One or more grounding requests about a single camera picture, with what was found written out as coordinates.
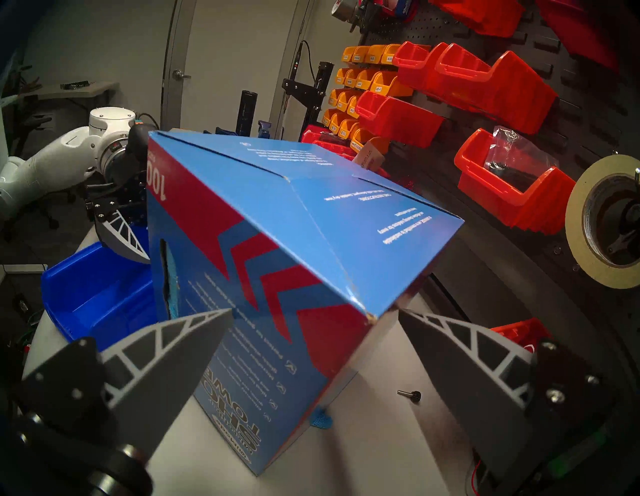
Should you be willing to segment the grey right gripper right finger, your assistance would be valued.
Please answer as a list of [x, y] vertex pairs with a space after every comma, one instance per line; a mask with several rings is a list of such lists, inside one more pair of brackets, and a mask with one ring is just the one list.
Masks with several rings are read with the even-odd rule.
[[495, 478], [563, 478], [607, 442], [613, 390], [568, 347], [401, 309], [438, 395]]

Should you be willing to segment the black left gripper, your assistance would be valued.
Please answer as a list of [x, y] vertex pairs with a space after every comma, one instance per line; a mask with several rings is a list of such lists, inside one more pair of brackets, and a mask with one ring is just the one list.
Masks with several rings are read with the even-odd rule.
[[84, 186], [84, 206], [101, 245], [135, 263], [151, 263], [127, 223], [147, 221], [146, 159], [117, 160], [110, 182]]

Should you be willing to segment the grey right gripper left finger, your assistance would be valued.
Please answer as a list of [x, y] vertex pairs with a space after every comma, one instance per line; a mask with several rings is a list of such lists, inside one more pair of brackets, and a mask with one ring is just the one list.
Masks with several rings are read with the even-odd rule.
[[141, 328], [103, 352], [81, 337], [28, 374], [15, 400], [65, 436], [152, 456], [233, 323], [230, 308], [187, 315]]

